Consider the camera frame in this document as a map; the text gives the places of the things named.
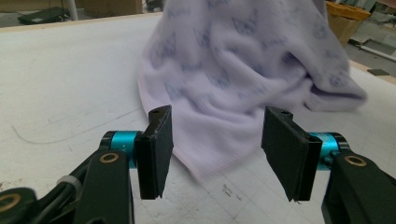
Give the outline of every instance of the crumpled cloth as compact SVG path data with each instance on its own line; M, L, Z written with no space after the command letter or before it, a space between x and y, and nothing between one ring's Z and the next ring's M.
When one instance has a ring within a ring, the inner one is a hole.
M260 147L266 105L339 111L366 100L319 0L167 0L138 86L147 112L172 105L174 155L195 177Z

